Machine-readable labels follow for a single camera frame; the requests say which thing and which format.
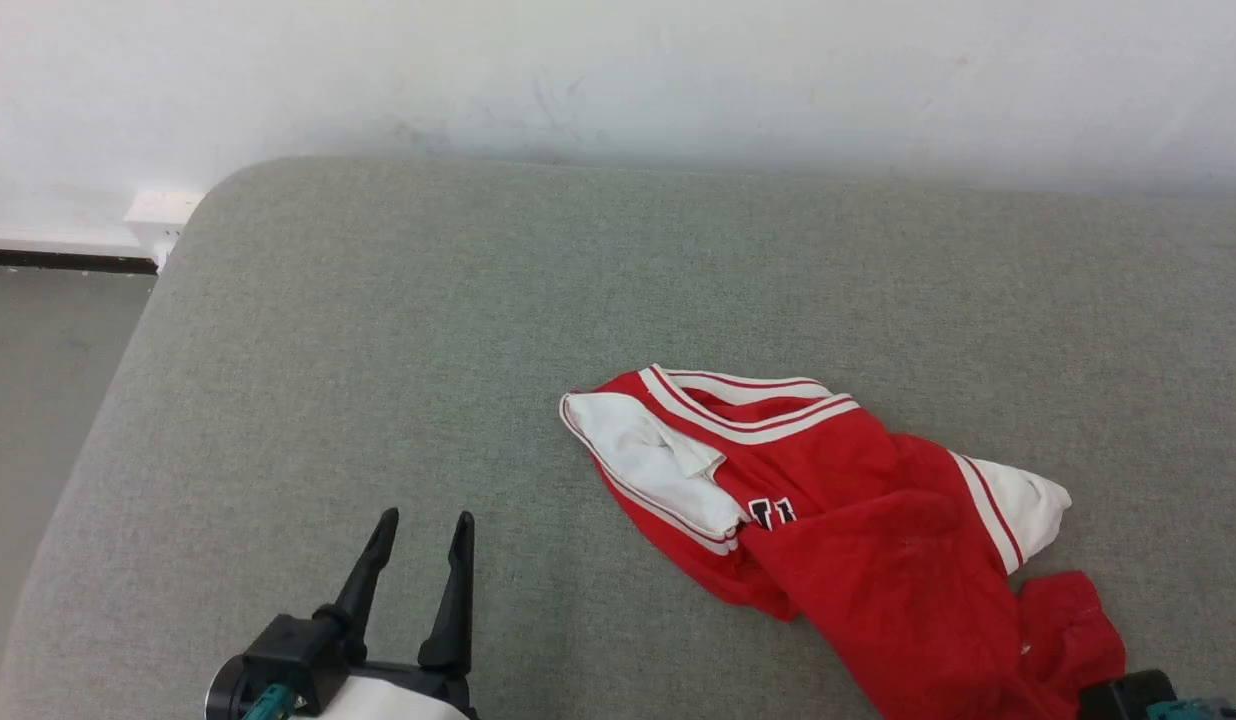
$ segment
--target red garment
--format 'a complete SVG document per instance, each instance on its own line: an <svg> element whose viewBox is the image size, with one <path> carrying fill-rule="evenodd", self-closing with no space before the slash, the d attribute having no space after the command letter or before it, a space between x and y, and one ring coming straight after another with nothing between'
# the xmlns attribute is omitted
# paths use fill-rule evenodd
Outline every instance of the red garment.
<svg viewBox="0 0 1236 720"><path fill-rule="evenodd" d="M889 433L810 378L625 373L560 415L606 485L722 600L803 613L886 720L1063 719L1125 652L1080 573L1006 577L1072 499Z"/></svg>

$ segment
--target white sleeve with red stripe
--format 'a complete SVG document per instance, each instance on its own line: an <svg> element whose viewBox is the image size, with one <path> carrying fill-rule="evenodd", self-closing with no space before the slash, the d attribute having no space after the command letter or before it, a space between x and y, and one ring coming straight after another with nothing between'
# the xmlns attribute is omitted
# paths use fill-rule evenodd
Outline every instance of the white sleeve with red stripe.
<svg viewBox="0 0 1236 720"><path fill-rule="evenodd" d="M1065 488L1035 473L952 452L974 506L1014 573L1058 537L1062 511L1072 506Z"/></svg>

